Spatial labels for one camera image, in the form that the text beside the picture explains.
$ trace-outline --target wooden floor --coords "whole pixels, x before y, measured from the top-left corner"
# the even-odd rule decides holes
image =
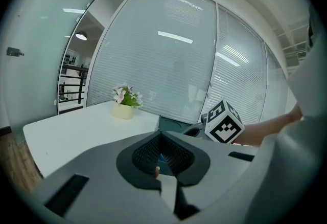
[[[0,137],[0,165],[9,181],[27,193],[42,179],[26,141],[17,145],[12,134]]]

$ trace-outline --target metal railing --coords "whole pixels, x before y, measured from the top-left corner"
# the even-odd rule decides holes
[[[81,104],[81,100],[84,99],[84,98],[82,98],[82,93],[84,93],[84,91],[82,91],[82,87],[85,86],[85,85],[83,85],[83,81],[84,81],[84,79],[86,79],[88,69],[79,68],[79,67],[71,66],[71,65],[67,65],[67,64],[62,65],[62,69],[79,71],[80,77],[60,75],[61,78],[74,78],[74,79],[79,79],[80,81],[79,81],[79,84],[65,84],[65,83],[59,84],[59,86],[61,87],[61,91],[58,93],[59,95],[77,94],[78,93],[78,98],[77,99],[59,100],[59,103],[64,103],[64,102],[70,102],[70,101],[76,101],[77,100],[78,104]],[[64,92],[64,87],[65,86],[79,86],[79,90],[76,91],[76,92]],[[66,113],[66,112],[69,112],[69,111],[73,111],[73,110],[76,110],[76,109],[80,109],[80,108],[82,108],[82,106],[62,110],[60,112],[60,114]]]

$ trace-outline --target white cube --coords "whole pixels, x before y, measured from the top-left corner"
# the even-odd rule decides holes
[[[204,133],[213,141],[231,143],[244,130],[237,111],[225,100],[221,100],[208,112]]]

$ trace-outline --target potted plant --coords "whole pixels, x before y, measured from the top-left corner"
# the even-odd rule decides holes
[[[129,120],[133,117],[133,109],[142,106],[142,95],[133,93],[132,87],[126,83],[113,89],[115,102],[111,114],[115,117]]]

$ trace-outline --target white table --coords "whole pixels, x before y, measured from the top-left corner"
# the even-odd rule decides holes
[[[159,116],[135,110],[132,119],[119,119],[110,113],[113,103],[79,109],[23,128],[44,177],[90,148],[158,129]]]

